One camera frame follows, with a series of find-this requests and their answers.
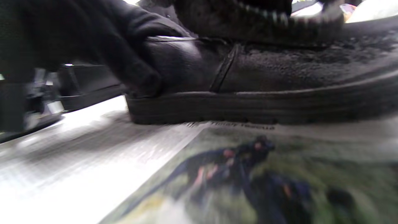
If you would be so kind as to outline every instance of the dark clothing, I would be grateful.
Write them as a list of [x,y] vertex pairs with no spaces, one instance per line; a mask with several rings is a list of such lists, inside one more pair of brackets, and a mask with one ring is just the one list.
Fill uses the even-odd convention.
[[171,20],[123,0],[21,2],[25,26],[41,51],[42,64],[76,59],[105,64],[140,97],[158,94],[162,83],[159,73],[142,59],[141,43],[151,36],[189,36]]

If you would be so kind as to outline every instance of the newspaper photo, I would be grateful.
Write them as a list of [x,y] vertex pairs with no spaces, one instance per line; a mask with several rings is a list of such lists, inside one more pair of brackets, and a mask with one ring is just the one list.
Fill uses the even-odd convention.
[[204,128],[101,224],[398,223],[396,141]]

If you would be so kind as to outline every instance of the black glove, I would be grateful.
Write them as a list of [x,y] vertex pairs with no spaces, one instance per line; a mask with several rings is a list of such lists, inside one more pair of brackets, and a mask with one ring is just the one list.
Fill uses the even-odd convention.
[[189,37],[179,25],[123,0],[21,0],[45,67],[79,59],[108,66],[137,96],[158,94],[161,77],[137,48],[149,36]]

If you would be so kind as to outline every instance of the newspaper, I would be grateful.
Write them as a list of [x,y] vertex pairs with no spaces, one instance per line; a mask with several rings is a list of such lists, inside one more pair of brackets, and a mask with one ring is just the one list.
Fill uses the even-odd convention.
[[117,97],[0,144],[0,223],[397,223],[397,124],[142,126]]
[[97,224],[200,128],[131,122],[124,97],[0,144],[0,223]]
[[200,133],[100,224],[398,223],[397,124],[191,124]]

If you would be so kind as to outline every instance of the boot sole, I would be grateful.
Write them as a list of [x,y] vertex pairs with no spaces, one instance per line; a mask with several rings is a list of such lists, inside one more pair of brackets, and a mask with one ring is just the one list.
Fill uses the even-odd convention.
[[376,119],[398,111],[398,71],[355,83],[281,92],[126,95],[136,124],[199,121],[311,124]]
[[121,94],[121,88],[117,85],[78,96],[61,96],[60,100],[65,112],[73,112],[112,99]]

